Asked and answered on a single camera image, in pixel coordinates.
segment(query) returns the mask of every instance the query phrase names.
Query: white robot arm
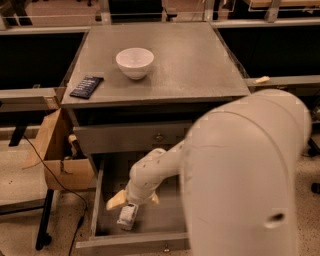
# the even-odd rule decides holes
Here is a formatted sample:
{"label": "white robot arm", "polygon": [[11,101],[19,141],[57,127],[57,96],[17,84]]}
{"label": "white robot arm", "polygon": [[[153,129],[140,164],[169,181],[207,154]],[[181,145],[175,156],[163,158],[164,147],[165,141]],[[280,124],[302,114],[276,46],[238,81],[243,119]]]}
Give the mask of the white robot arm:
{"label": "white robot arm", "polygon": [[180,174],[193,255],[298,256],[295,164],[310,133],[309,111],[295,96],[252,94],[206,113],[184,141],[137,162],[124,198],[157,201],[162,180]]}

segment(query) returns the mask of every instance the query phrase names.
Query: cabinet top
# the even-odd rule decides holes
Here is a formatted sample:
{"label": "cabinet top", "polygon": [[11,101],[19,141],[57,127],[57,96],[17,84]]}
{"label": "cabinet top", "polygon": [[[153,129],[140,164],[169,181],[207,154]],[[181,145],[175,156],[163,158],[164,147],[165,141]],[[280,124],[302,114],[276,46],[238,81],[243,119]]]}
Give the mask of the cabinet top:
{"label": "cabinet top", "polygon": [[[131,47],[155,56],[150,73],[131,80],[116,55]],[[103,77],[89,100],[70,97],[85,75]],[[216,101],[250,92],[209,23],[144,23],[92,27],[80,50],[62,106],[91,108],[123,105]]]}

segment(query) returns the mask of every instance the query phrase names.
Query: bowl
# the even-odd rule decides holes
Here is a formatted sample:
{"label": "bowl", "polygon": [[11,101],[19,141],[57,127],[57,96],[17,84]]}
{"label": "bowl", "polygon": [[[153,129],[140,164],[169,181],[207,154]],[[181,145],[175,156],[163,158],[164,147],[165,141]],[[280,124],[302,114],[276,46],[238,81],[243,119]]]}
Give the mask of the bowl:
{"label": "bowl", "polygon": [[125,49],[116,56],[120,70],[134,80],[141,79],[148,74],[153,60],[153,53],[143,48]]}

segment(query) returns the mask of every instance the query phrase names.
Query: cardboard box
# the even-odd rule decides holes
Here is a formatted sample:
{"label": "cardboard box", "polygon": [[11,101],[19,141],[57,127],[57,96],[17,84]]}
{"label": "cardboard box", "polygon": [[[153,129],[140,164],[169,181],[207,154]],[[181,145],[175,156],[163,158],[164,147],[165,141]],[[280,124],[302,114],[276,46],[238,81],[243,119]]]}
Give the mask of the cardboard box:
{"label": "cardboard box", "polygon": [[[44,118],[33,142],[44,161],[45,180],[49,189],[64,190],[63,187],[69,190],[88,189],[94,178],[94,171],[88,159],[64,160],[65,156],[71,155],[71,146],[68,143],[71,127],[67,114],[58,109]],[[30,168],[40,162],[35,150],[31,149],[22,169]]]}

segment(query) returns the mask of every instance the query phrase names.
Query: black cable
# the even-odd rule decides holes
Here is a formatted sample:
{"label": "black cable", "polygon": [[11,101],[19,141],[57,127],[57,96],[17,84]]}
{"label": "black cable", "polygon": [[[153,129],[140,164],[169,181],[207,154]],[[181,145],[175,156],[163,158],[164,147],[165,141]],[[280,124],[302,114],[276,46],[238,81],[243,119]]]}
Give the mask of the black cable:
{"label": "black cable", "polygon": [[84,207],[84,211],[83,211],[83,215],[80,217],[79,219],[79,222],[78,222],[78,225],[77,225],[77,228],[74,232],[74,235],[73,235],[73,239],[72,239],[72,243],[71,243],[71,246],[70,246],[70,249],[69,249],[69,256],[71,255],[71,252],[72,252],[72,247],[73,247],[73,244],[74,244],[74,240],[76,238],[76,235],[77,235],[77,232],[79,230],[79,228],[82,226],[83,224],[83,221],[84,221],[84,216],[86,214],[86,211],[88,210],[88,204],[87,204],[87,201],[82,197],[80,196],[78,193],[64,187],[61,182],[58,180],[58,178],[54,175],[54,173],[49,169],[49,167],[44,163],[44,161],[42,160],[41,156],[39,155],[37,149],[35,148],[35,146],[32,144],[32,142],[25,136],[23,135],[23,137],[29,142],[29,144],[31,145],[31,147],[34,149],[34,152],[37,154],[37,156],[39,157],[40,161],[42,162],[42,164],[47,168],[47,170],[52,174],[53,178],[57,181],[57,183],[66,191],[78,196],[85,204],[85,207]]}

